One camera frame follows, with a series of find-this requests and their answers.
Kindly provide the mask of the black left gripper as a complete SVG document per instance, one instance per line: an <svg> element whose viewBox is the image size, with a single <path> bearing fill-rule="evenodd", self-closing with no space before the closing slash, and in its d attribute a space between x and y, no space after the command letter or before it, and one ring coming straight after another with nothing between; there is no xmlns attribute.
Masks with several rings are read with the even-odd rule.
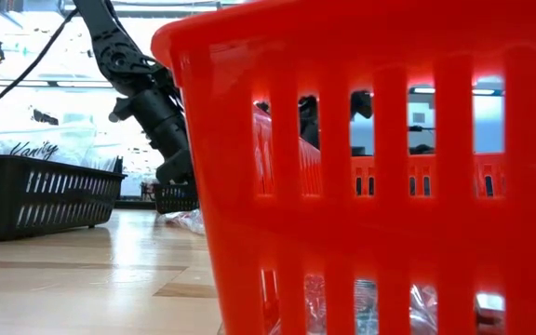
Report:
<svg viewBox="0 0 536 335"><path fill-rule="evenodd" d="M165 162L157 168L156 178L161 184L193 183L194 167L190 151L180 149L175 154L165 158Z"/></svg>

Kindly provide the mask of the clear vanity kit bag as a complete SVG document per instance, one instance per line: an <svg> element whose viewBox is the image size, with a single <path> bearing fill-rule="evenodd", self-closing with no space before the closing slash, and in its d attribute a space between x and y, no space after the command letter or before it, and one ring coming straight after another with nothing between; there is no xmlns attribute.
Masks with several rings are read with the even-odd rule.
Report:
<svg viewBox="0 0 536 335"><path fill-rule="evenodd" d="M97 170L113 172L120 145L118 143L94 143L86 152L81 166Z"/></svg>
<svg viewBox="0 0 536 335"><path fill-rule="evenodd" d="M89 122L71 122L60 126L43 125L25 129L0 129L0 154L15 155L48 162L81 166L94 143L116 143L98 135Z"/></svg>

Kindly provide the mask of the black plastic slotted basket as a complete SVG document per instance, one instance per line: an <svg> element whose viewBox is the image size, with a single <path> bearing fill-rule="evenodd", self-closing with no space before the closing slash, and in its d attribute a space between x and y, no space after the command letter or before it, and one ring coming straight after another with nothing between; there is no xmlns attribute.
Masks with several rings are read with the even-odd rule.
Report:
<svg viewBox="0 0 536 335"><path fill-rule="evenodd" d="M154 201L156 210L160 214L199 208L198 194L194 184L156 184Z"/></svg>
<svg viewBox="0 0 536 335"><path fill-rule="evenodd" d="M0 155L0 241L107 222L125 176Z"/></svg>

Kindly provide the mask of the black aluminium table frame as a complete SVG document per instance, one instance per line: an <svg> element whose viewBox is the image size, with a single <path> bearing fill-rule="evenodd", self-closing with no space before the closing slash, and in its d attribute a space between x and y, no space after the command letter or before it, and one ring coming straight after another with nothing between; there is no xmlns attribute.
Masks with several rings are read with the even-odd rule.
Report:
<svg viewBox="0 0 536 335"><path fill-rule="evenodd" d="M154 201L116 200L114 207L117 209L156 210Z"/></svg>

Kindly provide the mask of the background horizontal beam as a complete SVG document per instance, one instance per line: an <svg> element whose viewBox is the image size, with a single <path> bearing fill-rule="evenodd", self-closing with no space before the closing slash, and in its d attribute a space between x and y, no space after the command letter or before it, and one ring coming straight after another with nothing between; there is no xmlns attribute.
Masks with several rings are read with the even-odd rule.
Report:
<svg viewBox="0 0 536 335"><path fill-rule="evenodd" d="M7 87L13 84L10 80L0 80L0 87ZM108 82L98 81L20 81L18 87L82 87L82 88L113 88Z"/></svg>

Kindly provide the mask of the clear plastic wrapper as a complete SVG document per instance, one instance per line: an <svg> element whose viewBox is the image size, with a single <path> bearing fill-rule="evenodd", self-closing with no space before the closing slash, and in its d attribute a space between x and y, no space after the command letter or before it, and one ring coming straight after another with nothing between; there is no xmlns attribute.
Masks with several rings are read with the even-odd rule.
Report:
<svg viewBox="0 0 536 335"><path fill-rule="evenodd" d="M200 209L158 214L155 218L158 224L168 224L186 229L197 235L205 235L206 227Z"/></svg>

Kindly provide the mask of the red plastic slotted basket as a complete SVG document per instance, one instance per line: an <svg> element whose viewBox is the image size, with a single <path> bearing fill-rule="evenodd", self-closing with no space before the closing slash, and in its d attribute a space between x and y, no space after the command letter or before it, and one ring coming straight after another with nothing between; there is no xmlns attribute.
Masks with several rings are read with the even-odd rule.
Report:
<svg viewBox="0 0 536 335"><path fill-rule="evenodd" d="M440 334L474 333L489 289L506 335L536 335L536 0L259 0L170 23L152 51L185 101L228 335L263 332L265 269L285 334L316 272L328 335L354 334L358 277L381 335L409 335L419 282ZM351 121L357 90L373 114Z"/></svg>

